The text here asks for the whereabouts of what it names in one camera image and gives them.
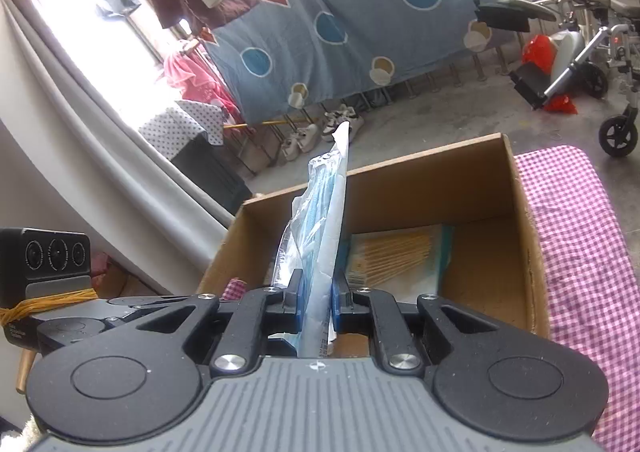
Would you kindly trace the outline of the cotton swab packet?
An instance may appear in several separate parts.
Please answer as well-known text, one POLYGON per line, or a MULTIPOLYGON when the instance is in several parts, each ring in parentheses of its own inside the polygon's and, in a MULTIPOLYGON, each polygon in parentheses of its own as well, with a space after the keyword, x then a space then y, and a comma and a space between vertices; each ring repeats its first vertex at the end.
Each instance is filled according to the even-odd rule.
POLYGON ((338 259, 353 289, 380 289, 412 302, 439 293, 453 238, 446 224, 354 234, 341 243, 338 259))

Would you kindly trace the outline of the blue face mask pack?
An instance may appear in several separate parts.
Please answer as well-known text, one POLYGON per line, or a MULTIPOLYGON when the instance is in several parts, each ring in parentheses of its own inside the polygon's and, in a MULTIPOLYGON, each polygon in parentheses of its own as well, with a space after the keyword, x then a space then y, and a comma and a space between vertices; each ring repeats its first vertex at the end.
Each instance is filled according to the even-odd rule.
POLYGON ((287 287, 303 270, 302 328, 291 342, 300 358, 320 358, 329 341, 331 290, 343 223, 349 123, 333 133, 329 152, 308 164, 308 184, 292 201, 291 219, 280 239, 270 285, 287 287))

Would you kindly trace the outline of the black storage bin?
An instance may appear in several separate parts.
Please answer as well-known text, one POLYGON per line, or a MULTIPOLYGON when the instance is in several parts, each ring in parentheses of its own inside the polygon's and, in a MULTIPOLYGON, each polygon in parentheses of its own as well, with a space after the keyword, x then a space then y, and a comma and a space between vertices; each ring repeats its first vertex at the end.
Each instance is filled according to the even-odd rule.
POLYGON ((252 192, 222 155, 221 146, 212 145, 203 133, 183 146, 171 162, 221 207, 235 215, 252 192))

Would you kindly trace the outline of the polka dot cloth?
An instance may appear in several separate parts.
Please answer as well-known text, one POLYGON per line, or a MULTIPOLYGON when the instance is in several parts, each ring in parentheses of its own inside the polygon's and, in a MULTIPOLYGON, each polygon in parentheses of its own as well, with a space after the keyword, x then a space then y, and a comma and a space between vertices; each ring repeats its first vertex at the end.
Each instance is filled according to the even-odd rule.
POLYGON ((211 146, 224 144, 228 115, 213 104, 176 100, 138 129, 142 138, 166 159, 175 158, 191 141, 203 139, 211 146))

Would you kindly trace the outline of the pink checkered tablecloth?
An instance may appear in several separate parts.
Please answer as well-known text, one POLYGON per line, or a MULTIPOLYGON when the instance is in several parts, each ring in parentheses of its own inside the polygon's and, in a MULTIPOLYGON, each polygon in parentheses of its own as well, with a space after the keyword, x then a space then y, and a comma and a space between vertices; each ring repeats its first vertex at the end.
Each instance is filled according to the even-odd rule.
POLYGON ((547 276, 551 337, 596 362, 608 405, 593 437, 639 447, 639 286, 608 193, 574 146, 515 158, 547 276))

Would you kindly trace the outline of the pink hanging clothes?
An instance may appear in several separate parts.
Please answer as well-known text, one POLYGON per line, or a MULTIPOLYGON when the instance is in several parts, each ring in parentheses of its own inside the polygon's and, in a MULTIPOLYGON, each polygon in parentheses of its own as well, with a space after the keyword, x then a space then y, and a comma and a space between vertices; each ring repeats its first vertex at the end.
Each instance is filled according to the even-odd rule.
POLYGON ((183 100, 217 102, 236 123, 243 122, 240 108, 224 82, 194 53, 168 56, 164 60, 164 75, 169 86, 178 90, 183 100))

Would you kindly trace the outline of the grey curtain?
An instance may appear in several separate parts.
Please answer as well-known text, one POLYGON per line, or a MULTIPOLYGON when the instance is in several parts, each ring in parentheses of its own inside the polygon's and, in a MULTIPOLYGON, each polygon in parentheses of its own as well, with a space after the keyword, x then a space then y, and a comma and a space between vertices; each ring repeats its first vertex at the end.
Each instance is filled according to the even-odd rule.
POLYGON ((232 214, 128 127, 34 0, 1 0, 1 221, 61 221, 162 293, 191 294, 232 214))

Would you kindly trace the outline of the blue patterned hanging blanket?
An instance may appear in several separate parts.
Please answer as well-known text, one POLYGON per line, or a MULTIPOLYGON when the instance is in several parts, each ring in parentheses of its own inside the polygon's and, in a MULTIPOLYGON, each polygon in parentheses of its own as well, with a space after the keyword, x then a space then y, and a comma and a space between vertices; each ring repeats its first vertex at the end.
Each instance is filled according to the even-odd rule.
POLYGON ((206 48, 254 125, 503 45, 475 15, 494 1, 260 0, 206 48))

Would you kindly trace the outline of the wheelchair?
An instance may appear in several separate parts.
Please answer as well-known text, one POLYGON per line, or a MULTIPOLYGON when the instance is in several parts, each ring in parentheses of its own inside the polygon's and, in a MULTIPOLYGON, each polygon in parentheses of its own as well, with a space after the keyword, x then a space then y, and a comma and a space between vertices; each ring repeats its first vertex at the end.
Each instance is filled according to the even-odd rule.
POLYGON ((579 88, 597 100, 608 93, 606 71, 596 64, 604 56, 608 69, 622 76, 626 106, 601 123, 598 140, 613 158, 630 155, 639 144, 639 0, 473 0, 475 15, 492 29, 527 32, 534 20, 559 22, 550 38, 555 58, 550 74, 533 62, 510 72, 514 89, 534 109, 579 88))

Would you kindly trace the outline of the wooden chair frame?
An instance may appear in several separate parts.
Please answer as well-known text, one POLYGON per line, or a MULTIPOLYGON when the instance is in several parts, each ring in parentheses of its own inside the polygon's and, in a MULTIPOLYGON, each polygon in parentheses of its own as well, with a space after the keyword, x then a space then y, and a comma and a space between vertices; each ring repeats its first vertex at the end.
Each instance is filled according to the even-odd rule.
POLYGON ((18 361, 15 390, 18 394, 24 394, 28 375, 32 370, 37 357, 37 351, 32 349, 23 349, 20 360, 18 361))

